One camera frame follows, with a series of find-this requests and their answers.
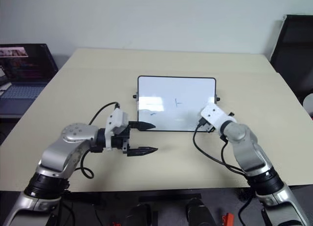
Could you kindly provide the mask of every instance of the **blue marker mark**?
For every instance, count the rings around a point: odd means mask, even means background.
[[[181,102],[177,102],[177,99],[175,98],[175,104],[176,104],[176,108],[177,108],[177,105],[182,104],[182,103]]]

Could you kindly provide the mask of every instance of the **laptop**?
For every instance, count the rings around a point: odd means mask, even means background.
[[[57,73],[46,44],[0,45],[0,69],[11,86],[0,96],[0,117],[20,118]]]

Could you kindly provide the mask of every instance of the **white wall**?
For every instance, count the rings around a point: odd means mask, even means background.
[[[0,0],[0,42],[47,43],[59,65],[80,46],[268,56],[285,14],[313,0]]]

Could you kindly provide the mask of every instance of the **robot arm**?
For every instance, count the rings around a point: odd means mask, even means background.
[[[100,153],[103,148],[108,151],[117,148],[127,156],[141,156],[157,150],[152,147],[131,149],[129,146],[131,128],[143,131],[154,128],[154,125],[131,122],[126,113],[115,108],[107,120],[105,129],[83,123],[65,127],[58,140],[44,151],[34,176],[26,189],[20,193],[4,226],[19,225],[17,221],[23,221],[22,225],[34,225],[34,220],[38,217],[25,217],[25,211],[29,214],[40,212],[41,216],[45,215],[43,221],[39,222],[45,225],[43,222],[48,221],[50,212],[58,205],[64,190],[69,188],[68,179],[87,151]]]
[[[249,127],[238,124],[213,103],[202,110],[201,116],[232,144],[236,161],[264,206],[262,215],[267,225],[310,225],[300,204],[274,170]]]

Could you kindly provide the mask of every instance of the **silver robot arm segment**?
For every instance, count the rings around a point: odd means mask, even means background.
[[[202,110],[201,116],[232,144],[236,161],[264,206],[262,215],[267,225],[309,226],[310,222],[294,194],[280,179],[250,128],[238,124],[213,103]]]
[[[22,210],[51,212],[58,205],[61,194],[69,187],[82,154],[95,145],[98,128],[75,123],[64,128],[59,139],[49,145],[39,161],[29,185],[20,193],[4,226],[11,225]]]

